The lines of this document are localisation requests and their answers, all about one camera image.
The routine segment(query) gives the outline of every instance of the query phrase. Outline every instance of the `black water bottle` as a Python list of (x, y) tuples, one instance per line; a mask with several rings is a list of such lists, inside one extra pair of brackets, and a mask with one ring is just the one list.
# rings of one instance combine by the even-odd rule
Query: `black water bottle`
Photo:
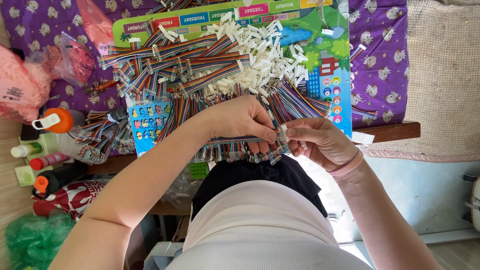
[(88, 165), (85, 163), (70, 163), (53, 170), (38, 174), (33, 185), (32, 195), (43, 200), (59, 191), (64, 186), (82, 180), (87, 174)]

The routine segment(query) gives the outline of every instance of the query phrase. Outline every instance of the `woman's left hand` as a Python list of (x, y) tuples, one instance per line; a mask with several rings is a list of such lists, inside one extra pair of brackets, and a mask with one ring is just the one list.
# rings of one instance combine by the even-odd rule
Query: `woman's left hand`
[(243, 96), (216, 104), (197, 114), (209, 123), (211, 137), (253, 135), (265, 141), (248, 143), (253, 153), (268, 151), (277, 139), (267, 111), (254, 96)]

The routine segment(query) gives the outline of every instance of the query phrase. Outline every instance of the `black shorts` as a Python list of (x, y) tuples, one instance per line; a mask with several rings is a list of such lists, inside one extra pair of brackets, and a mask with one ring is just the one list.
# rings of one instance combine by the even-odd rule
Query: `black shorts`
[(209, 172), (192, 200), (192, 217), (197, 215), (209, 200), (225, 189), (252, 180), (268, 180), (289, 187), (307, 198), (327, 217), (327, 211), (320, 201), (320, 187), (307, 175), (300, 164), (287, 155), (271, 165), (270, 161), (252, 163), (246, 160), (221, 161)]

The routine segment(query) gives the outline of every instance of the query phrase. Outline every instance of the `educational poster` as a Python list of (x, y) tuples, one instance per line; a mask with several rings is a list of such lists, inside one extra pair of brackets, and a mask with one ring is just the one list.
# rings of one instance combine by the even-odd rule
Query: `educational poster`
[(329, 119), (351, 138), (348, 20), (338, 11), (336, 1), (324, 1), (321, 9), (316, 3), (315, 0), (253, 0), (251, 5), (244, 6), (244, 1), (234, 1), (122, 19), (114, 23), (112, 30), (115, 45), (129, 47), (129, 38), (147, 40), (142, 24), (150, 18), (188, 40), (197, 38), (208, 25), (218, 24), (227, 12), (233, 14), (234, 8), (238, 8), (237, 23), (242, 26), (267, 26), (278, 19), (283, 26), (280, 44), (284, 56), (290, 58), (288, 46), (297, 44), (308, 58), (301, 64), (308, 69), (309, 80), (302, 81), (299, 90), (311, 98), (332, 101)]
[(170, 100), (165, 99), (147, 105), (135, 105), (128, 109), (138, 157), (155, 146), (153, 140), (162, 131), (170, 108)]

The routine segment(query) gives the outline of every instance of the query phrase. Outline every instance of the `pink wristband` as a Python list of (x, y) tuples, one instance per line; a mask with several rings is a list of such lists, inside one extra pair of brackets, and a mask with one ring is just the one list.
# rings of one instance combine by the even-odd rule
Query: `pink wristband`
[(343, 166), (338, 170), (328, 172), (328, 173), (333, 177), (342, 176), (344, 174), (351, 172), (356, 167), (358, 167), (358, 165), (362, 162), (362, 160), (363, 160), (363, 153), (362, 151), (359, 150), (357, 155), (347, 165)]

